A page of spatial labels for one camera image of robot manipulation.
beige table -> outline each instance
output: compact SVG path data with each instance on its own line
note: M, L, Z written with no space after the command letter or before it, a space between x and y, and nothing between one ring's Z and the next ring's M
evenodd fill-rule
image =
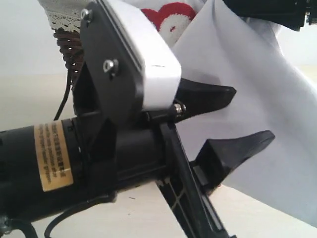
M65 75L0 77L0 130L52 120L65 87ZM71 102L63 118L72 116ZM211 200L231 235L238 238L314 238L317 229L222 186ZM34 225L42 238L47 218ZM21 238L13 232L8 238ZM165 200L151 183L119 194L115 204L99 205L64 221L53 238L185 237Z

black cable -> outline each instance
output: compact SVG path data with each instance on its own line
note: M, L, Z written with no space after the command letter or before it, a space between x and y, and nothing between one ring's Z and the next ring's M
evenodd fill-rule
M70 87L71 87L71 65L73 64L73 59L75 57L77 57L78 55L82 54L83 53L83 50L79 50L77 51L69 60L69 62L67 63L67 68L68 68L68 72L67 72L67 81L66 81L66 89L65 89L65 93L64 93L64 97L59 105L59 108L57 110L57 113L54 117L54 120L58 120L61 113L63 112L64 110L64 107L66 105L66 102L68 100L68 97L69 97L69 92L70 92Z
M107 196L107 197L100 197L100 198L96 198L93 199L91 201L87 201L85 203L79 204L73 208L70 208L69 210L65 211L64 213L62 213L61 215L59 215L58 217L56 217L54 220L52 220L52 222L48 225L48 227L45 229L44 232L44 237L45 238L51 238L51 232L54 229L54 227L56 227L60 222L62 222L63 220L65 220L66 218L82 212L84 210L87 210L93 206L96 206L98 204L102 204L102 203L109 203L109 202L113 202L114 198L115 198L115 194L111 195L111 196Z
M38 238L38 235L31 223L18 219L10 219L8 220L8 226L10 226L12 230L22 231L25 238Z

